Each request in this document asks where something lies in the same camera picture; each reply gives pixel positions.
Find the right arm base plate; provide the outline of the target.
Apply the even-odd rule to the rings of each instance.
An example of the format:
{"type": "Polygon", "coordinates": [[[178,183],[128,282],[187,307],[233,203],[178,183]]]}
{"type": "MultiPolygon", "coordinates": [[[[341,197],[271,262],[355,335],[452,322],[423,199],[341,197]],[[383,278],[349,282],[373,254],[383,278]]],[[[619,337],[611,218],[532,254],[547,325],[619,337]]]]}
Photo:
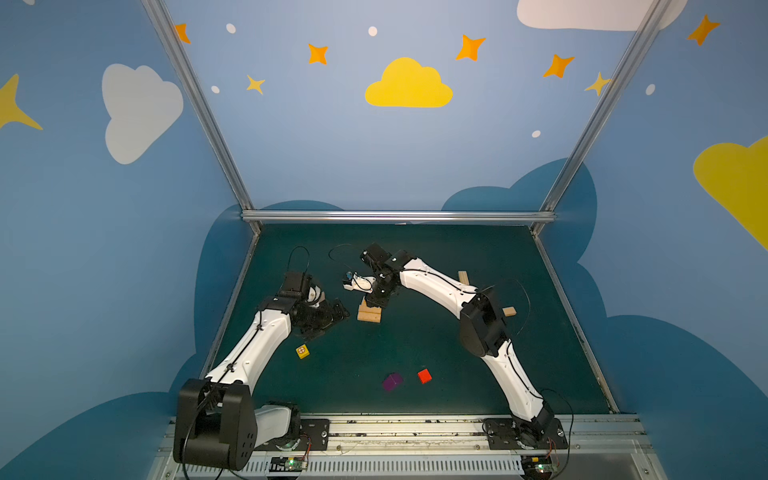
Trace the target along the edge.
{"type": "Polygon", "coordinates": [[[569,446],[567,432],[558,419],[542,427],[515,417],[486,418],[482,431],[491,450],[561,450],[569,446]]]}

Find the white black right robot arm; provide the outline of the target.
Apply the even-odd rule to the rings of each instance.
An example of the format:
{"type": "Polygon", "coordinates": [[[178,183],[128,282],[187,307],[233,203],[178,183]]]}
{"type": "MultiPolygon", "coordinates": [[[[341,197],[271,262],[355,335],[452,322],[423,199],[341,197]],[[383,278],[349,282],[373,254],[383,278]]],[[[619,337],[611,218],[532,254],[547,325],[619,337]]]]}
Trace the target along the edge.
{"type": "Polygon", "coordinates": [[[533,386],[519,361],[494,289],[465,285],[405,250],[391,254],[373,243],[361,253],[372,274],[352,280],[350,290],[365,294],[369,307],[385,308],[399,287],[414,290],[451,312],[459,322],[459,340],[489,368],[511,412],[512,432],[499,432],[526,449],[565,448],[568,430],[533,386]]]}

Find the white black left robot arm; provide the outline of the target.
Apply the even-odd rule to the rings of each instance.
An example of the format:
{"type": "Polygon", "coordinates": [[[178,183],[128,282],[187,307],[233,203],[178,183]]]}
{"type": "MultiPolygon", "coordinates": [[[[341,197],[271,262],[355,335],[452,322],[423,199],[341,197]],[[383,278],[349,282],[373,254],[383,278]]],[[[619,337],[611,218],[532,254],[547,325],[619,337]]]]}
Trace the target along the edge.
{"type": "Polygon", "coordinates": [[[181,467],[240,470],[256,448],[299,446],[299,408],[268,403],[256,408],[253,388],[277,348],[296,330],[306,340],[349,317],[340,300],[328,300],[307,273],[285,274],[278,292],[261,303],[253,322],[215,368],[181,387],[173,458],[181,467]]]}

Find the printed wood block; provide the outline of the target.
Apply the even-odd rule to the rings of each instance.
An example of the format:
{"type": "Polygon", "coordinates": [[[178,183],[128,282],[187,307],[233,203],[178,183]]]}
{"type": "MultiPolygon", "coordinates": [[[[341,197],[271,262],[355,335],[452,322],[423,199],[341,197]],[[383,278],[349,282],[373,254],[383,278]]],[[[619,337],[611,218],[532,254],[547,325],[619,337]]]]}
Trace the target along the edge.
{"type": "Polygon", "coordinates": [[[363,299],[360,303],[360,306],[358,308],[359,312],[366,313],[366,314],[376,314],[380,315],[382,312],[382,309],[380,307],[375,306],[369,306],[365,299],[363,299]]]}

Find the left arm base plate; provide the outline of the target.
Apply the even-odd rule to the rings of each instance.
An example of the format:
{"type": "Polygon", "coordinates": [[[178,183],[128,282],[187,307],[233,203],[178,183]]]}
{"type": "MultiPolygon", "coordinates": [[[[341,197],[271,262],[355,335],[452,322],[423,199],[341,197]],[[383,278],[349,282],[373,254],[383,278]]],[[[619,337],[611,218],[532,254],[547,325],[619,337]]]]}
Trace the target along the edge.
{"type": "Polygon", "coordinates": [[[330,439],[330,420],[327,418],[302,419],[296,438],[273,439],[259,445],[256,451],[310,452],[326,451],[330,439]]]}

